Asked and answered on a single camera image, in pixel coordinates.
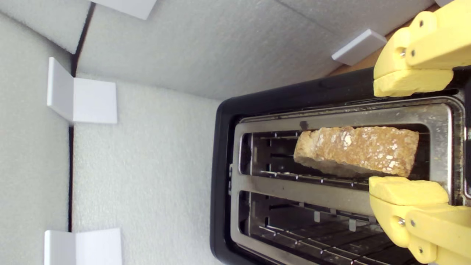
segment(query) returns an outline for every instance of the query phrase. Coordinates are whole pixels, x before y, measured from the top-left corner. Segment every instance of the wooden surface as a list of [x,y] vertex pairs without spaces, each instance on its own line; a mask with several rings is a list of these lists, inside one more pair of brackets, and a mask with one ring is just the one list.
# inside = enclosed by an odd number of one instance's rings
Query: wooden surface
[[[440,7],[437,4],[433,4],[432,6],[427,8],[426,11],[434,12],[435,10],[437,10],[439,8]],[[389,40],[391,38],[391,36],[396,32],[396,30],[398,30],[400,28],[403,28],[403,27],[409,26],[411,24],[412,20],[413,20],[413,18],[411,20],[407,21],[406,23],[404,23],[403,25],[401,25],[400,27],[396,28],[395,30],[393,30],[389,34],[387,34],[385,36],[386,39]],[[374,53],[368,55],[368,57],[361,60],[359,63],[357,63],[355,65],[352,65],[352,66],[342,65],[339,68],[335,69],[330,74],[328,74],[327,76],[340,75],[340,74],[343,74],[343,73],[347,73],[347,72],[351,72],[351,71],[355,71],[355,70],[359,70],[359,69],[373,67],[374,64],[376,63],[376,60],[378,59],[381,51],[382,51],[382,48],[378,49],[377,51],[375,51]]]

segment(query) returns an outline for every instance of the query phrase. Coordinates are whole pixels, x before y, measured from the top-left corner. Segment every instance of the white foam board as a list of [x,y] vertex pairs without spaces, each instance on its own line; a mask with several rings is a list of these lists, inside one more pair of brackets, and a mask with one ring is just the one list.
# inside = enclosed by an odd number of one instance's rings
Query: white foam board
[[332,59],[343,64],[352,66],[372,54],[386,44],[384,36],[372,31],[365,30],[358,37],[332,54]]
[[118,122],[116,84],[74,78],[53,57],[49,58],[47,106],[70,123]]
[[450,3],[451,1],[453,0],[435,0],[435,2],[437,3],[437,5],[439,6],[445,6],[446,4]]
[[122,13],[146,20],[157,0],[93,0]]
[[225,99],[328,74],[340,41],[273,0],[158,1],[146,21],[97,5],[78,71]]
[[433,0],[278,0],[313,23],[343,38],[335,50],[370,28],[386,35],[419,12],[433,5]]
[[121,265],[119,228],[44,233],[44,265]]
[[75,53],[87,17],[87,0],[1,0],[0,11]]
[[70,69],[70,55],[2,13],[0,25],[0,264],[43,265],[44,231],[67,231],[69,192],[69,126],[45,104],[48,58]]
[[210,250],[220,103],[116,82],[120,122],[74,126],[73,231],[122,230],[123,264],[220,264]]

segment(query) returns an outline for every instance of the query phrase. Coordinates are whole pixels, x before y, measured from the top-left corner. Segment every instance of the black edge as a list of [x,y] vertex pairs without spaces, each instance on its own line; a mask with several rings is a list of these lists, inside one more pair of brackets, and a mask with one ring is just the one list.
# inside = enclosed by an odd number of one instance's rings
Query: black edge
[[72,232],[72,198],[73,198],[73,127],[69,127],[69,225],[68,231]]
[[[90,7],[83,25],[82,33],[80,34],[79,43],[75,54],[71,55],[71,75],[77,75],[77,66],[79,63],[80,53],[82,52],[83,44],[87,36],[88,28],[90,25],[93,12],[95,11],[95,3],[91,2]],[[73,198],[73,126],[69,127],[69,212],[68,212],[68,231],[72,232],[72,198]]]
[[79,39],[79,43],[77,45],[77,50],[75,50],[75,54],[72,54],[71,75],[73,77],[75,77],[75,75],[77,74],[77,66],[78,66],[78,63],[79,63],[79,57],[80,57],[80,54],[82,52],[83,44],[85,43],[85,38],[87,37],[88,28],[90,26],[90,21],[91,21],[91,18],[93,16],[93,12],[95,11],[95,6],[96,6],[96,4],[94,2],[90,3],[90,7],[89,7],[89,10],[88,10],[88,13],[87,13],[87,17],[85,18],[85,24],[83,25],[82,33],[80,34],[80,39]]
[[211,177],[211,234],[213,255],[226,264],[263,264],[264,259],[238,247],[230,237],[228,167],[232,161],[234,129],[239,118],[316,108],[373,97],[373,68],[230,98],[216,113]]

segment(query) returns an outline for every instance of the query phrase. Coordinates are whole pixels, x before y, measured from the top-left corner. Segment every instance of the toaster slot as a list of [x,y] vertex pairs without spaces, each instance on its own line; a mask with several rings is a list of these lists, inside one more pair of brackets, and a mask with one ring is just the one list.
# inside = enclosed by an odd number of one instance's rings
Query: toaster slot
[[[419,145],[409,179],[427,180],[430,172],[430,131],[422,124],[395,124],[398,129],[419,132]],[[368,190],[368,177],[340,178],[294,162],[301,131],[257,132],[243,135],[240,168],[243,174]]]
[[376,222],[303,202],[242,191],[245,235],[320,264],[419,264],[394,245]]

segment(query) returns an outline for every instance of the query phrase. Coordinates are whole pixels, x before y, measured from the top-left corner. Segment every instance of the white plastic bracket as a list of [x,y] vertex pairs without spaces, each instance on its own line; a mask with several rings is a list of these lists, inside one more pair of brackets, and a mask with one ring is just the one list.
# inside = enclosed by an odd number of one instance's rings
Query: white plastic bracket
[[121,255],[119,228],[44,233],[44,265],[122,265]]
[[118,122],[116,84],[72,77],[49,58],[47,106],[71,123]]
[[92,0],[92,2],[146,20],[157,0]]
[[336,53],[332,54],[332,59],[352,66],[384,46],[386,43],[387,40],[385,37],[371,29],[367,29]]

